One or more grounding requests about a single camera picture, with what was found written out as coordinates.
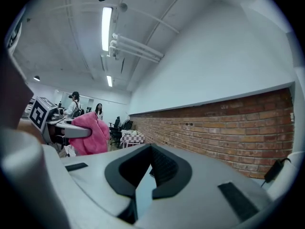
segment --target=checkered cloth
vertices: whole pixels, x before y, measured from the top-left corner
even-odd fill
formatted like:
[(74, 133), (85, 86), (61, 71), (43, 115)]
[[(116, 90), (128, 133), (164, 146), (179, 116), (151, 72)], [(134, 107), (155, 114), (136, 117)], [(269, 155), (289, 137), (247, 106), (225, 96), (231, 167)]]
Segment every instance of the checkered cloth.
[(145, 136), (141, 133), (138, 133), (138, 135), (130, 135), (130, 134), (122, 134), (122, 137), (120, 139), (121, 144), (122, 143), (144, 143)]

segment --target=brick wall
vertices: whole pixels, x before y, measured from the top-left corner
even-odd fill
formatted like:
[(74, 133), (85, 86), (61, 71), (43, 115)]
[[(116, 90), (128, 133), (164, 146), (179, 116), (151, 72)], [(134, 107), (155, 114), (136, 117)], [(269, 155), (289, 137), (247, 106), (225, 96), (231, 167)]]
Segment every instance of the brick wall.
[(286, 88), (197, 107), (133, 114), (131, 120), (147, 143), (218, 158), (248, 177), (263, 178), (277, 158), (291, 153), (292, 112)]

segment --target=white shirt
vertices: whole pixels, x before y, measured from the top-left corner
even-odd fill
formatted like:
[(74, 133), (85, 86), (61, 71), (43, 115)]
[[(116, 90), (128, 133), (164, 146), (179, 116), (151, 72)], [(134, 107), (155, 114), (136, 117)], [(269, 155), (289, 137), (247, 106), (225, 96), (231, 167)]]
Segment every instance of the white shirt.
[(99, 120), (103, 120), (103, 115), (104, 115), (104, 112), (102, 111), (101, 112), (101, 114), (97, 114), (97, 118), (99, 119)]
[[(77, 103), (78, 105), (78, 109), (81, 108), (81, 104), (80, 103)], [(74, 113), (74, 110), (76, 108), (76, 101), (73, 101), (70, 105), (69, 105), (69, 108), (65, 111), (66, 115), (68, 118), (71, 118), (72, 114)]]

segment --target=backpack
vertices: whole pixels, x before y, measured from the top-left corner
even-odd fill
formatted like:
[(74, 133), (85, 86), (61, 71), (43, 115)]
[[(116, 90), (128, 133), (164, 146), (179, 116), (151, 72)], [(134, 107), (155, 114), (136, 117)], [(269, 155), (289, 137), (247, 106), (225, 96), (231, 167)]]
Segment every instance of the backpack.
[(76, 117), (80, 116), (81, 114), (83, 114), (84, 110), (78, 108), (78, 103), (77, 101), (74, 101), (76, 103), (76, 108), (74, 109), (72, 115), (71, 115), (71, 119), (75, 119)]

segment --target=black cap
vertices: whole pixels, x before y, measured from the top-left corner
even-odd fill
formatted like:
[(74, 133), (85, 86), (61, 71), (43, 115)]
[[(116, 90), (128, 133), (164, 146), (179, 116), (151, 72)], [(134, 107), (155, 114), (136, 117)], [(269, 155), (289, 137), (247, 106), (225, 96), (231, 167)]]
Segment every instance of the black cap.
[(79, 94), (78, 92), (73, 92), (73, 93), (69, 96), (69, 98), (73, 98), (73, 96), (80, 96), (80, 94)]

